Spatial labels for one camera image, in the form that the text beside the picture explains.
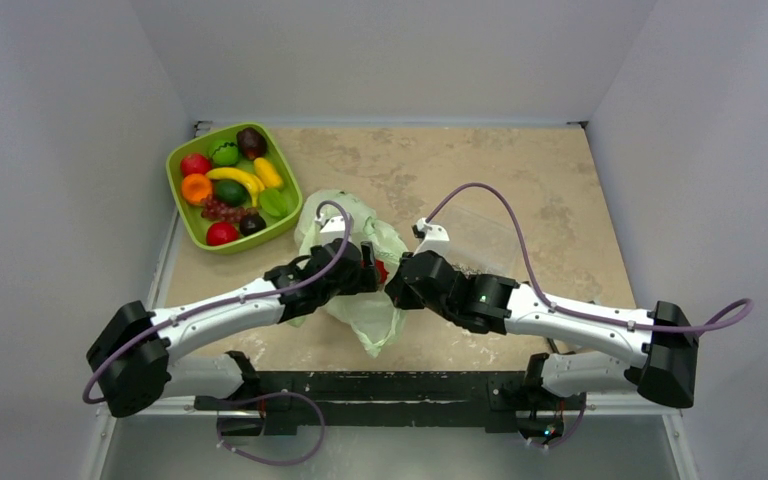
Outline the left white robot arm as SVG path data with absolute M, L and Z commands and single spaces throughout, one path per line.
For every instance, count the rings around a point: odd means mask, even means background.
M 241 355 L 221 357 L 219 364 L 229 373 L 213 390 L 186 383 L 174 365 L 218 340 L 310 315 L 336 296 L 371 293 L 380 285 L 372 243 L 337 239 L 227 294 L 156 310 L 141 301 L 126 303 L 86 353 L 92 374 L 82 399 L 106 404 L 116 418 L 188 394 L 247 408 L 257 399 L 258 382 Z

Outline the red fake tomato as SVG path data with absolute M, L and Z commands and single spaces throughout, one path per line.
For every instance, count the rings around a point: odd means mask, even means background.
M 384 285 L 388 279 L 388 271 L 381 260 L 375 261 L 375 268 L 378 275 L 378 283 Z

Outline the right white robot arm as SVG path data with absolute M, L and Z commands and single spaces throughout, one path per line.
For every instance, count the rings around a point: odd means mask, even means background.
M 536 407 L 596 390 L 634 390 L 671 408 L 694 404 L 699 337 L 682 309 L 612 309 L 549 296 L 493 274 L 466 274 L 433 251 L 406 255 L 385 287 L 402 310 L 428 309 L 476 334 L 529 335 L 582 347 L 552 355 L 524 376 L 521 392 Z

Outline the pale green plastic bag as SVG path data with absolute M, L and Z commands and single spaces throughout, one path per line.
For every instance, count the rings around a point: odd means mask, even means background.
M 375 258 L 383 264 L 382 277 L 389 280 L 398 268 L 407 246 L 396 229 L 378 218 L 377 212 L 357 196 L 337 189 L 318 190 L 311 194 L 301 210 L 294 241 L 301 255 L 309 253 L 319 243 L 320 228 L 315 224 L 317 208 L 324 201 L 334 201 L 352 217 L 351 239 L 369 241 Z M 351 327 L 366 353 L 377 357 L 388 344 L 395 342 L 402 332 L 406 313 L 396 309 L 382 291 L 353 296 L 337 296 L 322 310 L 336 320 Z

